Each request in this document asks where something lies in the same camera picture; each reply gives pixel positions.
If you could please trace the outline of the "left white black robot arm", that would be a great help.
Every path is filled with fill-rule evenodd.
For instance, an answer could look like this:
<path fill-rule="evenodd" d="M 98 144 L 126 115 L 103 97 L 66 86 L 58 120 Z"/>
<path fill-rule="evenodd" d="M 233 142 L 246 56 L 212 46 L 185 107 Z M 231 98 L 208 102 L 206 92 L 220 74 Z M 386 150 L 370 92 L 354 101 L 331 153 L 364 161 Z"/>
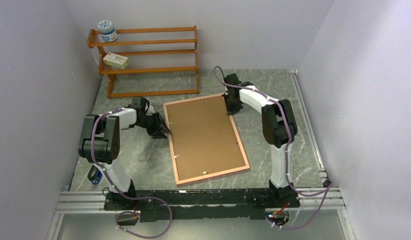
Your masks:
<path fill-rule="evenodd" d="M 128 106 L 86 115 L 78 144 L 79 156 L 102 174 L 111 196 L 117 197 L 124 210 L 131 210 L 137 197 L 133 181 L 118 160 L 120 132 L 135 127 L 145 129 L 152 139 L 166 139 L 172 133 L 145 97 L 133 97 Z"/>

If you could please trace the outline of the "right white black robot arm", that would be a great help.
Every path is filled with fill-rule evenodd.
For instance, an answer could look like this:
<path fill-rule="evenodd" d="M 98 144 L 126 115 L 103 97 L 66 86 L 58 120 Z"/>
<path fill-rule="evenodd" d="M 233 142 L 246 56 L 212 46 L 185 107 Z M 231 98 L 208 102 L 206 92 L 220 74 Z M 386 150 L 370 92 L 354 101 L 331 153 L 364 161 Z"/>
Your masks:
<path fill-rule="evenodd" d="M 269 203 L 282 207 L 293 196 L 290 188 L 290 160 L 286 157 L 298 133 L 298 127 L 289 100 L 278 100 L 261 92 L 251 82 L 241 82 L 235 73 L 223 78 L 225 92 L 222 95 L 227 114 L 232 116 L 249 105 L 261 114 L 262 134 L 271 152 L 271 176 Z"/>

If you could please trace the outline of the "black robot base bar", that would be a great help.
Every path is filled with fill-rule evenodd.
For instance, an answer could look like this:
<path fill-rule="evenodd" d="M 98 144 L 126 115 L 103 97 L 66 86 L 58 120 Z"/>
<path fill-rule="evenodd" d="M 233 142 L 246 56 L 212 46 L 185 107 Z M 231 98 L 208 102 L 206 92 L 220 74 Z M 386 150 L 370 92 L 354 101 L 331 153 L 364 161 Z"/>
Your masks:
<path fill-rule="evenodd" d="M 300 207 L 298 194 L 275 199 L 270 188 L 136 190 L 132 200 L 106 193 L 106 211 L 139 213 L 142 223 L 158 220 L 249 218 L 263 220 L 271 211 Z"/>

